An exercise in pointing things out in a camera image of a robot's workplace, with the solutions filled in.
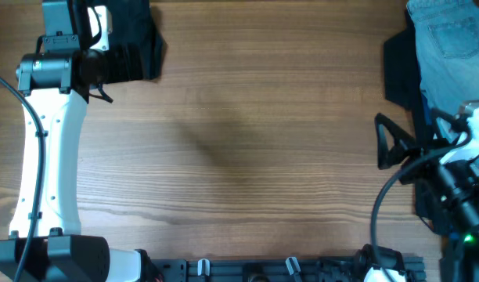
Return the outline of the black shorts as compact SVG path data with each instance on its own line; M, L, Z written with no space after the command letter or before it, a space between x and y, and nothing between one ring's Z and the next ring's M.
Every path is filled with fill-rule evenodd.
M160 77L164 40L154 22L149 0L91 0L111 14L108 35L108 84Z

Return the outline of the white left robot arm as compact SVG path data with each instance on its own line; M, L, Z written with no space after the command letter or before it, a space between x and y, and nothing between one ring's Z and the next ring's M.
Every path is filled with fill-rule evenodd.
M84 235L77 206L81 128L103 86L151 75L130 48L27 54L13 94L26 122L19 200L0 240L0 272L14 281L158 281L146 251Z

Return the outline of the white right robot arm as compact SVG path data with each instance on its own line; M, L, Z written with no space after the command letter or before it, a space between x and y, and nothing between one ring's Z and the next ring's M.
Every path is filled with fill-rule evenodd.
M373 205L370 222L371 254L376 261L375 276L400 281L399 271L386 264L377 243L380 206L396 183L420 183L424 191L416 198L430 205L448 225L450 241L440 261L444 281L479 281L479 114L452 116L438 109L434 120L449 123L457 138L434 139L421 146L410 134L383 114L375 117L378 166L401 165L385 182Z

